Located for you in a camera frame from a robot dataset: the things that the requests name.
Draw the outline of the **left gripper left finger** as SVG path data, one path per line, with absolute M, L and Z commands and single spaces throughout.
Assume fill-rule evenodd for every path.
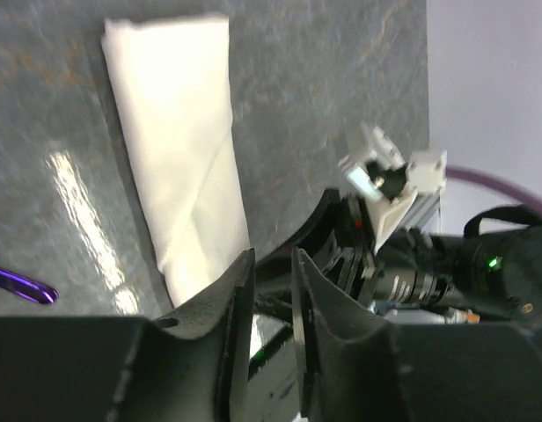
M 157 321 L 149 388 L 155 421 L 239 421 L 244 415 L 252 334 L 254 251 Z

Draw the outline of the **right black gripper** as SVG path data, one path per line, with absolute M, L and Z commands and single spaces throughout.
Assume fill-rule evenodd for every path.
M 303 251 L 343 293 L 372 303 L 446 314 L 473 305 L 452 283 L 443 241 L 417 228 L 397 229 L 379 251 L 364 200 L 326 189 L 302 227 L 257 264 L 257 311 L 292 322 L 292 252 Z

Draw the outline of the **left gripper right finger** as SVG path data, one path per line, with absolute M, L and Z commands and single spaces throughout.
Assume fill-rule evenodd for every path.
M 310 421 L 399 417 L 393 330 L 292 251 L 291 297 L 300 411 Z

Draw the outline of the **purple handled spoon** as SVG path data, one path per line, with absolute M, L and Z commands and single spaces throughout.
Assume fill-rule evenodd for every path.
M 40 305 L 52 305 L 59 298 L 56 289 L 48 284 L 29 279 L 3 268 L 0 268 L 0 288 Z

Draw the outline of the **white cloth napkin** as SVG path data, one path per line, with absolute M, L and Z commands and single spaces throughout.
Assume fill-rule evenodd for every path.
M 229 20 L 108 20 L 102 38 L 128 159 L 171 301 L 250 246 L 235 158 Z

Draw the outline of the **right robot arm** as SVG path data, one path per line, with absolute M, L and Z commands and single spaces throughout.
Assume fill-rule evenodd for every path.
M 256 266 L 257 312 L 285 323 L 292 320 L 294 249 L 363 305 L 542 321 L 542 218 L 521 205 L 474 216 L 462 236 L 402 228 L 377 244 L 364 198 L 328 189 L 303 226 Z

